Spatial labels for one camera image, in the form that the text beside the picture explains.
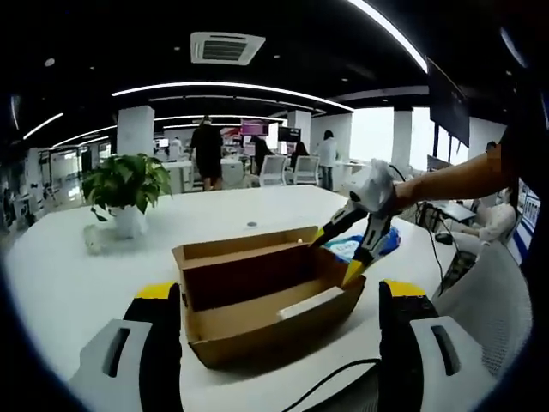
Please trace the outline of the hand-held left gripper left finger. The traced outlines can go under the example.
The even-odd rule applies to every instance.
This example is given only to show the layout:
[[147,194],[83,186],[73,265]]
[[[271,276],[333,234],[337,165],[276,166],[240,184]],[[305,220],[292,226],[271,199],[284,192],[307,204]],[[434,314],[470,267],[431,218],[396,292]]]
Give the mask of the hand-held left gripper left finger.
[[180,287],[146,286],[80,352],[69,380],[88,411],[181,411]]

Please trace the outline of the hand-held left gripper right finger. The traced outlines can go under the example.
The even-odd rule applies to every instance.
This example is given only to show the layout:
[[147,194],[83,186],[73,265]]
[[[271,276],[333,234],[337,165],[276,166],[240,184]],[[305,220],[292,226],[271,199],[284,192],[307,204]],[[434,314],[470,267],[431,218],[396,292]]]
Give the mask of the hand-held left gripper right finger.
[[440,317],[412,283],[382,280],[378,296],[379,409],[476,409],[496,384],[481,346],[453,318]]

